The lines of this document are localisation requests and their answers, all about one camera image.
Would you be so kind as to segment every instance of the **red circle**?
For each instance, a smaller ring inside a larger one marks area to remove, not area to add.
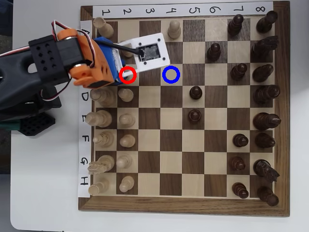
[[[133,72],[133,78],[129,81],[126,81],[123,77],[122,77],[122,73],[125,71],[125,70],[130,70]],[[122,83],[124,84],[131,84],[133,82],[135,82],[136,80],[136,77],[137,77],[137,74],[136,74],[136,71],[134,68],[130,67],[130,66],[125,66],[125,67],[122,67],[120,72],[119,72],[119,79],[122,81]]]

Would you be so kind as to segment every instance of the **table surface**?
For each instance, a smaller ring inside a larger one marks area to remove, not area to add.
[[[188,0],[169,0],[185,3]],[[194,0],[193,2],[214,2]],[[15,0],[13,47],[51,34],[56,19],[79,27],[81,5],[167,3],[165,0]],[[306,231],[309,155],[309,2],[291,1],[291,216],[286,218],[150,213],[82,212],[77,208],[78,88],[60,96],[49,113],[56,125],[34,138],[12,133],[11,223],[20,230],[108,231]]]

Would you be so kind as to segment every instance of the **wooden chessboard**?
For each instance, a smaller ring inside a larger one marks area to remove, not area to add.
[[[102,107],[87,99],[93,112],[106,110],[113,121],[107,128],[91,129],[89,137],[81,138],[88,143],[91,161],[102,155],[117,157],[128,154],[132,164],[128,169],[117,168],[90,177],[89,185],[80,172],[79,188],[88,188],[100,178],[108,179],[109,189],[100,196],[81,197],[80,210],[166,212],[197,214],[228,214],[251,216],[289,216],[289,157],[290,157],[290,9],[289,2],[274,2],[278,21],[270,32],[259,34],[255,25],[263,15],[244,15],[242,30],[236,37],[227,33],[229,16],[173,17],[181,23],[182,33],[176,40],[167,35],[170,17],[119,18],[106,21],[114,28],[111,40],[119,43],[148,34],[163,33],[170,63],[181,72],[179,81],[167,84],[161,69],[139,73],[130,85],[111,86],[115,96],[121,88],[134,93],[130,102],[119,97],[114,105]],[[93,20],[93,7],[81,7],[81,23]],[[93,27],[92,38],[99,36]],[[279,47],[263,60],[252,60],[250,48],[258,40],[278,35]],[[216,62],[210,62],[205,52],[212,43],[219,43],[222,54]],[[244,78],[236,82],[230,71],[238,63],[246,63],[248,70]],[[135,67],[134,59],[126,64]],[[272,64],[275,71],[263,83],[252,79],[255,68]],[[175,72],[167,72],[168,79]],[[260,85],[276,84],[281,88],[280,96],[267,104],[253,101],[253,92]],[[189,96],[192,86],[200,86],[203,96],[193,100]],[[198,109],[202,118],[197,124],[188,120],[188,112]],[[259,112],[276,113],[282,123],[275,129],[265,131],[276,140],[274,148],[261,149],[254,143],[259,131],[253,126],[253,117]],[[136,123],[124,129],[118,118],[130,113]],[[115,140],[108,148],[92,143],[94,135],[111,131]],[[232,138],[242,133],[249,138],[245,147],[235,147]],[[121,147],[120,138],[132,134],[136,143],[131,148]],[[233,171],[227,162],[231,157],[243,158],[246,168]],[[280,177],[270,184],[258,177],[253,164],[258,159],[267,160]],[[119,190],[121,180],[130,175],[134,187],[126,193]],[[243,183],[250,195],[240,199],[232,192],[232,185]],[[270,207],[257,198],[257,189],[268,186],[279,198],[279,205]]]

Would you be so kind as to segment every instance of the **blue circle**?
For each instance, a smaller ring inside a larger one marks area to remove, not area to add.
[[[170,69],[173,69],[175,72],[176,72],[176,78],[174,80],[168,80],[166,78],[166,72]],[[175,66],[172,66],[172,65],[168,65],[167,67],[164,68],[163,72],[162,72],[162,77],[163,77],[163,80],[168,83],[168,84],[174,84],[176,83],[177,81],[179,81],[179,78],[180,78],[180,71],[178,68],[176,68]]]

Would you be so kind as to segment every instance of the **orange servo motor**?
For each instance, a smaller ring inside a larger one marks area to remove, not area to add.
[[[64,40],[69,37],[76,37],[78,39],[84,58],[93,61],[87,38],[85,36],[80,36],[77,30],[62,30],[57,34],[57,37],[59,40]],[[114,79],[103,52],[95,41],[91,41],[96,52],[95,66],[90,68],[87,65],[76,65],[70,69],[70,75],[76,80],[74,81],[75,86],[83,86],[84,88],[94,89],[110,85],[114,82]]]

